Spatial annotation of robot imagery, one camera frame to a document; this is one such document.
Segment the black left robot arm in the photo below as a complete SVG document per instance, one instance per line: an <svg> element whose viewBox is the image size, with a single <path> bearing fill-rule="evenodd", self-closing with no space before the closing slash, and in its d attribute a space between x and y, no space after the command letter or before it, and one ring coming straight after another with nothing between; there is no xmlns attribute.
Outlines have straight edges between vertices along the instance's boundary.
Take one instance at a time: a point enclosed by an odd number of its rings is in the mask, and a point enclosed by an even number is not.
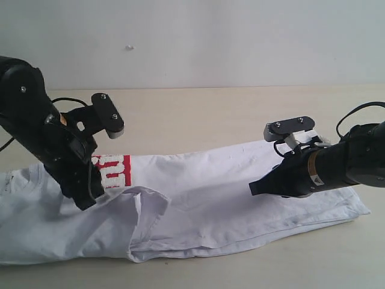
<svg viewBox="0 0 385 289"><path fill-rule="evenodd" d="M93 138L57 110L38 68L5 56L1 57L1 126L43 163L62 194L80 210L92 207L103 195L100 171L91 162Z"/></svg>

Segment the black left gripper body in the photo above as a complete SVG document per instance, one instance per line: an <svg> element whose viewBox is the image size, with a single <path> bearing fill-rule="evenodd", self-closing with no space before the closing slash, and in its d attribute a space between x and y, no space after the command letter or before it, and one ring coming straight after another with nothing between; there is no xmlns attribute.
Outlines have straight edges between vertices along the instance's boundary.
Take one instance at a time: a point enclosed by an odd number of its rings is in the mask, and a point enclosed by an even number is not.
<svg viewBox="0 0 385 289"><path fill-rule="evenodd" d="M94 138L84 135L59 111L32 111L29 131L29 151L60 187L66 172L91 162L91 153L96 149Z"/></svg>

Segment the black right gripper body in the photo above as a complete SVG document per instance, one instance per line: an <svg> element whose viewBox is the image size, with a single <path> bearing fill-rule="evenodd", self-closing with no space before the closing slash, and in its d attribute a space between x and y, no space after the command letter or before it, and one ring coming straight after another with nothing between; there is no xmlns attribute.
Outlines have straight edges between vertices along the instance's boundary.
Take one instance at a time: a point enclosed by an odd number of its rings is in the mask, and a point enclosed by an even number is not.
<svg viewBox="0 0 385 289"><path fill-rule="evenodd" d="M346 173L346 146L311 150L281 163L281 194L287 197L344 188L352 185Z"/></svg>

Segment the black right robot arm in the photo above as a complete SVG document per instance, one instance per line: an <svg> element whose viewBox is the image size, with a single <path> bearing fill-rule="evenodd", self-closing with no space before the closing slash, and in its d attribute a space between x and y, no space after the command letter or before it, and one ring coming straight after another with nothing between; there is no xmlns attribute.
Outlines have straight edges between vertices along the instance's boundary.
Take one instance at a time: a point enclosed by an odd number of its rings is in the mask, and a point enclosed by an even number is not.
<svg viewBox="0 0 385 289"><path fill-rule="evenodd" d="M286 153L280 164L249 188L253 196L307 197L359 184L384 187L384 123L356 125L328 147Z"/></svg>

